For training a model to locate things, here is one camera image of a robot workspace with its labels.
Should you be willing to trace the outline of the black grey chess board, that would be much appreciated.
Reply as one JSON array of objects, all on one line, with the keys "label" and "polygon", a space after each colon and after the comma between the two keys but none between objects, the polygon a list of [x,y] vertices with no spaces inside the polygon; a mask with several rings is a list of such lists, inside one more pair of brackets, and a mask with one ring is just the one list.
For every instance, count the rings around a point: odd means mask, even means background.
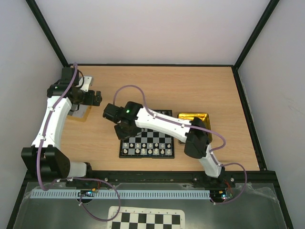
[{"label": "black grey chess board", "polygon": [[[146,149],[146,154],[141,153],[142,148]],[[154,150],[158,148],[158,154],[154,153]],[[127,149],[128,153],[124,154],[123,150]],[[136,154],[135,150],[139,149],[140,153]],[[161,158],[161,159],[174,159],[174,138],[170,135],[167,135],[162,132],[158,132],[152,129],[143,128],[141,132],[135,136],[128,139],[122,140],[120,143],[119,158]]]}]

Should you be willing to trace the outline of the gold metal tray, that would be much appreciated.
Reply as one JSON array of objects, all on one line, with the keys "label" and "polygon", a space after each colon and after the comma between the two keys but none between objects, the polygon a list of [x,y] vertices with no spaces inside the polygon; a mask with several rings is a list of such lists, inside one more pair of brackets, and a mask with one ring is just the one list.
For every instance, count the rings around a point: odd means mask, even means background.
[{"label": "gold metal tray", "polygon": [[[211,130],[208,113],[179,113],[177,117],[179,119],[190,121],[191,126],[202,127]],[[213,140],[211,133],[199,129],[191,128],[188,136],[191,135],[193,139],[196,137],[198,142],[205,142],[206,144],[211,143]]]}]

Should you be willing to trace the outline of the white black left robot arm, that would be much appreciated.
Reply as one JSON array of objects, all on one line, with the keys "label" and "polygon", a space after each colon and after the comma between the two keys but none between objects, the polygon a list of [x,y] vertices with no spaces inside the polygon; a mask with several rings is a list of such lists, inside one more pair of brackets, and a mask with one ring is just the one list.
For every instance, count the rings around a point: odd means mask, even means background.
[{"label": "white black left robot arm", "polygon": [[64,67],[61,78],[47,90],[47,108],[40,130],[21,158],[32,177],[84,177],[89,163],[73,162],[61,151],[61,135],[67,116],[83,117],[91,106],[102,102],[100,91],[90,89],[93,77],[75,67]]}]

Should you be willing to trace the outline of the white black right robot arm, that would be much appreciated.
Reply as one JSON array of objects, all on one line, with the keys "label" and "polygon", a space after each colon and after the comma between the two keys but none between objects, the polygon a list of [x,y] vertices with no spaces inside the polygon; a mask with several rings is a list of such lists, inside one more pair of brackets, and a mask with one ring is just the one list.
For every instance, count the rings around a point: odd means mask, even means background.
[{"label": "white black right robot arm", "polygon": [[135,136],[141,128],[158,131],[178,139],[184,143],[184,153],[199,160],[211,186],[218,187],[224,182],[222,165],[214,155],[216,148],[212,148],[208,135],[213,134],[221,139],[223,137],[205,128],[200,118],[179,119],[131,101],[124,107],[107,104],[102,116],[115,123],[114,129],[120,140]]}]

